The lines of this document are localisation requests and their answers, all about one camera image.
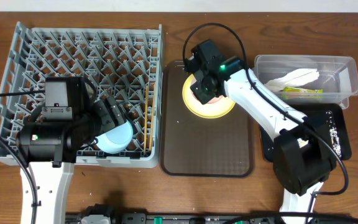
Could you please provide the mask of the yellow plastic plate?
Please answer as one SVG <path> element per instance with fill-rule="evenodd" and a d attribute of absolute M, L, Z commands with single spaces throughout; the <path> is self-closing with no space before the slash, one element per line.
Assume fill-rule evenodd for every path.
<path fill-rule="evenodd" d="M 191 74 L 184 82 L 182 88 L 182 98 L 186 107 L 195 115 L 201 118 L 214 119 L 228 114 L 236 104 L 228 97 L 224 97 L 217 103 L 202 105 L 193 95 L 190 86 L 196 82 Z"/>

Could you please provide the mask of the green orange snack wrapper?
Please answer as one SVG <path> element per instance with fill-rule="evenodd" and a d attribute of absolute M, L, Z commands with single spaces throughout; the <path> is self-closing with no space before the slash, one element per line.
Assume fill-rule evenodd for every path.
<path fill-rule="evenodd" d="M 298 88 L 298 87 L 285 87 L 282 92 L 285 93 L 322 93 L 323 90 L 310 90 L 306 88 Z"/>

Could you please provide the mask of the white napkin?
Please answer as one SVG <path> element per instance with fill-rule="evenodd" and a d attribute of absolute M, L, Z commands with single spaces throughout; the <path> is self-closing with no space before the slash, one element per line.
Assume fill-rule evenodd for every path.
<path fill-rule="evenodd" d="M 283 77 L 269 80 L 265 86 L 270 91 L 282 91 L 286 87 L 299 87 L 316 81 L 319 78 L 319 72 L 316 68 L 299 68 L 289 72 Z"/>

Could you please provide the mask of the rice food waste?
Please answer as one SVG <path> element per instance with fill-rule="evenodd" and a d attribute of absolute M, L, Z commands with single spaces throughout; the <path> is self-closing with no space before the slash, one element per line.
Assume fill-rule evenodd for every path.
<path fill-rule="evenodd" d="M 341 139 L 341 132 L 331 116 L 305 117 L 304 123 L 296 127 L 295 135 L 300 139 L 301 149 L 310 149 L 322 158 L 332 156 L 331 151 L 334 151 L 341 160 L 345 159 L 348 140 Z"/>

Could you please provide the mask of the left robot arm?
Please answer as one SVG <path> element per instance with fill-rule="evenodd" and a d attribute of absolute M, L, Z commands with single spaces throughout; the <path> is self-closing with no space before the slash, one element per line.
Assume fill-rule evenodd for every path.
<path fill-rule="evenodd" d="M 77 152 L 96 145 L 108 153 L 123 151 L 133 127 L 114 97 L 96 99 L 83 77 L 49 77 L 45 102 L 16 137 L 21 170 L 21 223 L 64 223 L 67 195 Z"/>

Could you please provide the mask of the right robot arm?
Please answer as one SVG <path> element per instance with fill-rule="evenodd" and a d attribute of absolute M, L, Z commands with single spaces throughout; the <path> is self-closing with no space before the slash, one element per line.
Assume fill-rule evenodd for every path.
<path fill-rule="evenodd" d="M 208 39 L 184 58 L 185 71 L 196 81 L 190 90 L 202 104 L 225 96 L 246 110 L 274 143 L 273 169 L 284 187 L 280 211 L 285 223 L 306 223 L 329 174 L 341 163 L 331 143 L 326 115 L 307 116 L 257 79 L 245 58 L 226 59 Z"/>

